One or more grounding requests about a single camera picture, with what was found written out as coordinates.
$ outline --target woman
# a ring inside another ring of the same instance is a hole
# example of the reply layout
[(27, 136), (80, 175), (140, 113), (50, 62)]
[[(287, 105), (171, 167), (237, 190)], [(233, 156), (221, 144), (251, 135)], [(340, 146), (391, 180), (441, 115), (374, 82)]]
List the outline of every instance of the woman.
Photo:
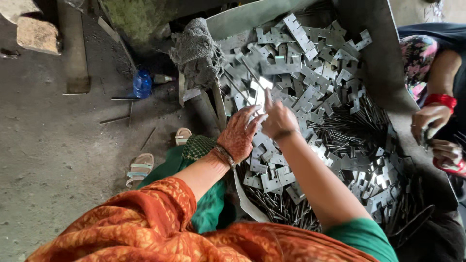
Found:
[(465, 176), (466, 24), (424, 23), (398, 33), (406, 87), (421, 107), (412, 117), (413, 136), (419, 144), (435, 138), (434, 165)]
[[(88, 211), (27, 261), (397, 261), (381, 228), (307, 145), (294, 114), (274, 104), (269, 92), (265, 107), (267, 113), (250, 123), (260, 106), (241, 109), (204, 157)], [(273, 223), (193, 233), (196, 202), (248, 157), (261, 123), (280, 146), (324, 234)]]

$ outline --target green patterned fabric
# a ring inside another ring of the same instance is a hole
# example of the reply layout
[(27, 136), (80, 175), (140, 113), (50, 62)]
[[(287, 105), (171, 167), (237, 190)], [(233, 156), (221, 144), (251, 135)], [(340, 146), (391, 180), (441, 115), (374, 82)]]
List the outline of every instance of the green patterned fabric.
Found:
[(191, 135), (183, 149), (182, 158), (197, 161), (212, 150), (216, 143), (216, 138)]
[[(205, 156), (217, 142), (216, 138), (204, 136), (190, 136), (186, 145), (176, 146), (167, 152), (165, 162), (152, 170), (141, 182), (137, 189), (147, 186), (152, 182), (172, 176), (187, 168), (199, 158)], [(191, 218), (192, 225), (197, 233), (215, 231), (217, 228), (225, 228), (234, 221), (236, 213), (230, 203), (228, 210), (225, 206), (224, 195), (226, 184), (220, 180), (213, 185), (197, 202), (196, 212)]]

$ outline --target small bottle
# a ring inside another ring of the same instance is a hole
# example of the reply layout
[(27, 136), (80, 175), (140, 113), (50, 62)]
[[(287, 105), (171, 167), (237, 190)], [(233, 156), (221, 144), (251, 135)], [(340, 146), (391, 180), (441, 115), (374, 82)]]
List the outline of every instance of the small bottle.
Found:
[(165, 84), (170, 81), (175, 81), (176, 77), (166, 75), (154, 75), (154, 84)]
[(135, 96), (145, 99), (152, 93), (152, 78), (149, 76), (149, 71), (139, 70), (133, 78), (133, 93)]

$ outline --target red bangle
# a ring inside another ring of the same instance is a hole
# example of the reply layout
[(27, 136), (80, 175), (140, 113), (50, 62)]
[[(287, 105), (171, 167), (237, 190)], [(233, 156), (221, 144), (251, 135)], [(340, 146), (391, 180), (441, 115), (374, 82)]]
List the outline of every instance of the red bangle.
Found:
[(425, 102), (424, 102), (424, 106), (425, 105), (428, 105), (430, 103), (440, 103), (446, 107), (448, 107), (449, 109), (452, 110), (452, 113), (454, 112), (454, 108), (456, 106), (456, 98), (454, 97), (451, 97), (447, 94), (431, 94), (429, 95)]
[(448, 173), (461, 173), (463, 171), (463, 169), (465, 168), (466, 166), (466, 162), (464, 161), (464, 159), (462, 159), (457, 167), (458, 167), (458, 170), (453, 170), (453, 169), (445, 169), (445, 168), (442, 168), (439, 166), (439, 164), (437, 163), (438, 159), (437, 158), (434, 158), (432, 160), (432, 163), (434, 164), (434, 166), (442, 171), (445, 171), (445, 172), (448, 172)]

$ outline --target gray cloth rag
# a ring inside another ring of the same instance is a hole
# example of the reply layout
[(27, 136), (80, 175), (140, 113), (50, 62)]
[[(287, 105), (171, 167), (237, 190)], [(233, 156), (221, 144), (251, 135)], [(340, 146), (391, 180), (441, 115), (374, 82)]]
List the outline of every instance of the gray cloth rag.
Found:
[(215, 43), (206, 20), (196, 18), (182, 33), (174, 33), (175, 47), (169, 54), (181, 73), (188, 79), (188, 88), (208, 89), (224, 73), (225, 55)]

